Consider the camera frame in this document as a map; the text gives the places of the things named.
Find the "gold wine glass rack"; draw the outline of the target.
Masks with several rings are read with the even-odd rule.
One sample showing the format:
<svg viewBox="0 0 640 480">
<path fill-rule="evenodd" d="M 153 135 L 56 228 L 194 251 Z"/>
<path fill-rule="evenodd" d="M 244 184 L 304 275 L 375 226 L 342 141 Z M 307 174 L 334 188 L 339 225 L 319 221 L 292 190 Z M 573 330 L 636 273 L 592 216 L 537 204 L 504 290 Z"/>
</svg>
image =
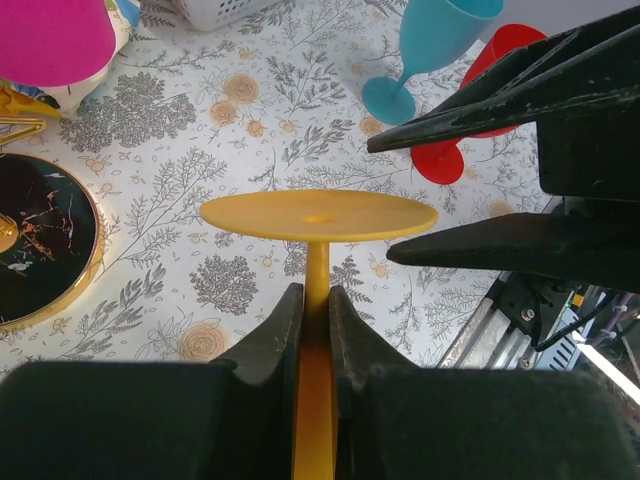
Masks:
<svg viewBox="0 0 640 480">
<path fill-rule="evenodd" d="M 1 329 L 67 308 L 104 252 L 95 200 L 69 169 L 30 153 L 1 152 Z"/>
</svg>

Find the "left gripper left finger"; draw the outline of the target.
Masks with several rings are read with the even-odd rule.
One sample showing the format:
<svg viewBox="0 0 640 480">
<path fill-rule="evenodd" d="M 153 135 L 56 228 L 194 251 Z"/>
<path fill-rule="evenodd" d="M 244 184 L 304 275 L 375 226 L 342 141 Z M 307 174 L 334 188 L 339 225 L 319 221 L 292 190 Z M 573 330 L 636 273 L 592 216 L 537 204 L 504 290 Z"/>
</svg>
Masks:
<svg viewBox="0 0 640 480">
<path fill-rule="evenodd" d="M 1 384 L 5 479 L 288 479 L 303 316 L 291 284 L 207 363 L 40 361 Z"/>
</svg>

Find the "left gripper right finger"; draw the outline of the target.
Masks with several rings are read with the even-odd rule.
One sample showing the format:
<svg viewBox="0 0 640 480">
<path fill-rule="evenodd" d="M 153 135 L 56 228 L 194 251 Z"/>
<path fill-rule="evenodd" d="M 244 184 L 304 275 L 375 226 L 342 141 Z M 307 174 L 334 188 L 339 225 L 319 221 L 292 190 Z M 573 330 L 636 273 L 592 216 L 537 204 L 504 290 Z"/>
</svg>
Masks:
<svg viewBox="0 0 640 480">
<path fill-rule="evenodd" d="M 339 479 L 635 479 L 605 389 L 583 374 L 421 368 L 329 296 Z"/>
</svg>

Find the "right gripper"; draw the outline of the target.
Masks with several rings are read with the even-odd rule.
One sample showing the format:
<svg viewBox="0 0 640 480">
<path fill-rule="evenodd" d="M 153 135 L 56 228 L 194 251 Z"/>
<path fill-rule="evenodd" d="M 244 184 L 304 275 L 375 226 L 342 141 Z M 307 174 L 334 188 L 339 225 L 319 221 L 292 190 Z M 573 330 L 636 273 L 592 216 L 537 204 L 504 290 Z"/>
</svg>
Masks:
<svg viewBox="0 0 640 480">
<path fill-rule="evenodd" d="M 392 245 L 402 265 L 522 272 L 639 291 L 639 9 L 515 49 L 371 153 L 538 121 L 540 185 L 562 216 L 517 213 Z"/>
</svg>

